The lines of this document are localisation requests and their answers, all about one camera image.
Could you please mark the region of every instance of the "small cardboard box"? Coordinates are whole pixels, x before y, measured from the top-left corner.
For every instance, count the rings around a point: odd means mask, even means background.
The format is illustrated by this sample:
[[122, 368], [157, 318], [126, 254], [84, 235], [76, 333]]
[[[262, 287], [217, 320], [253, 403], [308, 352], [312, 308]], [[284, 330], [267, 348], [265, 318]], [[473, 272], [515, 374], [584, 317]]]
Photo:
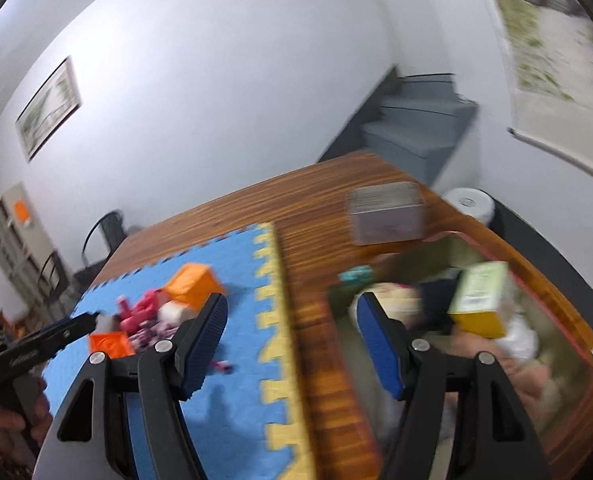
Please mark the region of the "small cardboard box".
[[345, 211], [356, 245], [423, 238], [425, 201], [415, 182], [354, 189], [347, 194]]
[[507, 262], [475, 264], [464, 270], [449, 314], [465, 332], [503, 337], [515, 313], [514, 290]]

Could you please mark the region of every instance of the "picture frame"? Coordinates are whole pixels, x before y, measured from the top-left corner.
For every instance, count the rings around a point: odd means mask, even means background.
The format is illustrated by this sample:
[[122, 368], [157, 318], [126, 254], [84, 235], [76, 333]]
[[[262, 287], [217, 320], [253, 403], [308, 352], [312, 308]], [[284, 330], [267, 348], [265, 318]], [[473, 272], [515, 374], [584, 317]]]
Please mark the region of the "picture frame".
[[81, 97], [72, 59], [68, 56], [48, 76], [16, 121], [20, 143], [28, 161], [80, 106]]

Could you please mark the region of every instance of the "orange box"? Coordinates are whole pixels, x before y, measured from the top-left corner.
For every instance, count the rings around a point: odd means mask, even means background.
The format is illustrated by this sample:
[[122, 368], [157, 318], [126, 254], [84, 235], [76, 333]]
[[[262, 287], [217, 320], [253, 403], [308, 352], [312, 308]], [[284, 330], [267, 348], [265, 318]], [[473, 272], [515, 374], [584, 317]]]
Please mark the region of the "orange box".
[[185, 303], [196, 312], [200, 312], [213, 292], [225, 293], [224, 288], [216, 281], [212, 269], [202, 264], [185, 264], [161, 288], [173, 300]]
[[125, 332], [89, 334], [88, 341], [90, 343], [90, 353], [105, 352], [111, 359], [119, 359], [136, 353]]

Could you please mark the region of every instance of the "pink toy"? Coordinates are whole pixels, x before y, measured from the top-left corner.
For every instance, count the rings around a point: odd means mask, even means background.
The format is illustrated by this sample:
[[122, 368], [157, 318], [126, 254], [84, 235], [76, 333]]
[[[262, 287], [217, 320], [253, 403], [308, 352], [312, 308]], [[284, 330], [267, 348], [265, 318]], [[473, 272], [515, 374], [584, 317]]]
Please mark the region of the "pink toy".
[[169, 294], [162, 290], [148, 290], [143, 297], [134, 303], [130, 309], [128, 298], [121, 296], [116, 300], [120, 310], [121, 330], [128, 335], [134, 335], [141, 327], [141, 323], [155, 319], [159, 307], [169, 301]]

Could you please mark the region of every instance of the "stair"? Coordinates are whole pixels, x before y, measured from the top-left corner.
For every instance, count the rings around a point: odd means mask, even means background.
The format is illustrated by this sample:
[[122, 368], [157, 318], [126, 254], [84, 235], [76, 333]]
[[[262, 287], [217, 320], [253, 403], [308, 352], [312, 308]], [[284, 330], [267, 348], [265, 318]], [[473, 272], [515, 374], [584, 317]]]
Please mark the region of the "stair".
[[410, 76], [381, 100], [381, 120], [364, 124], [368, 148], [431, 185], [468, 130], [478, 105], [460, 98], [450, 74]]

